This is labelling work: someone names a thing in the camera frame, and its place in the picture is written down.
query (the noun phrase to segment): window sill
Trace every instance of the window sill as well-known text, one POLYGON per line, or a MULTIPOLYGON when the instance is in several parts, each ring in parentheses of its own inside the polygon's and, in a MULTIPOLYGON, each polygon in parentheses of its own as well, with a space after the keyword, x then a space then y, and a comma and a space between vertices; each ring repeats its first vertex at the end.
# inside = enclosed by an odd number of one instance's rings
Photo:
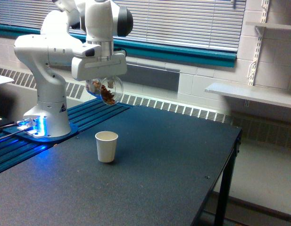
MULTIPOLYGON (((40 34, 39 29, 0 24, 0 36, 18 37, 24 34, 40 34)), ((85 35, 71 34, 85 41, 85 35)), ((234 67, 236 54, 220 51, 182 48, 137 41, 114 39, 115 48, 124 48, 128 54, 161 59, 183 61, 188 63, 234 67)))

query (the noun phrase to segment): window blinds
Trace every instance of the window blinds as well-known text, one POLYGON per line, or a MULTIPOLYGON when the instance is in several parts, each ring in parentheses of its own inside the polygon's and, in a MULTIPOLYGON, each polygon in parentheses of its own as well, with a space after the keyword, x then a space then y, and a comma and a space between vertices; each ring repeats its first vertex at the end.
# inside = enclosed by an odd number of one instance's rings
MULTIPOLYGON (((237 51, 246 0, 115 0, 128 7, 133 31, 124 39, 237 51)), ((40 28, 51 0, 0 0, 0 24, 40 28)))

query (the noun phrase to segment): table leg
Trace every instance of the table leg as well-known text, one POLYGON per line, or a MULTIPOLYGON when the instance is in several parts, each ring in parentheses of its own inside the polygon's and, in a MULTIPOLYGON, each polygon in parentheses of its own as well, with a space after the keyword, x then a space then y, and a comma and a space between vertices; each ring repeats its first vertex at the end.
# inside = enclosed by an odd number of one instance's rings
POLYGON ((226 213, 226 206, 229 197, 231 179, 233 175, 233 168, 235 163, 235 157, 237 155, 239 148, 239 139, 237 139, 234 145, 234 152, 232 153, 225 169, 223 171, 222 183, 220 188, 220 194, 217 202, 216 216, 215 216, 215 226, 222 226, 226 213))

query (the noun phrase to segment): paper cup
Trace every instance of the paper cup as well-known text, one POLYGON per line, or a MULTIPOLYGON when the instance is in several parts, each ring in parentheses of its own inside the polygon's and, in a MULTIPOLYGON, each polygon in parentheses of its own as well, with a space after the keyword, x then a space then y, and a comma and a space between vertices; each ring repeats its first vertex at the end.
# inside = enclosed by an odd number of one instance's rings
POLYGON ((115 158, 118 134, 102 131, 95 135, 97 141, 97 154, 100 162, 112 162, 115 158))

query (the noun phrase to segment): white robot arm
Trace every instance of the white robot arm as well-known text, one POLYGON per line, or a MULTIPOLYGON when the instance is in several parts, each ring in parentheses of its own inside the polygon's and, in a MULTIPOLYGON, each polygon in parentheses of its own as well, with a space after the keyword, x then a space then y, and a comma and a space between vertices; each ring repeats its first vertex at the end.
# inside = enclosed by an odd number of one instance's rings
POLYGON ((111 0, 52 0, 61 11, 50 12, 40 35, 24 35, 15 42, 15 54, 33 73, 38 103, 24 114, 19 129, 35 138, 70 133, 66 82, 52 65, 72 66, 79 81, 126 73, 123 53, 114 53, 113 35, 126 36, 133 28, 129 10, 111 0), (86 43, 69 34, 70 27, 86 32, 86 43))

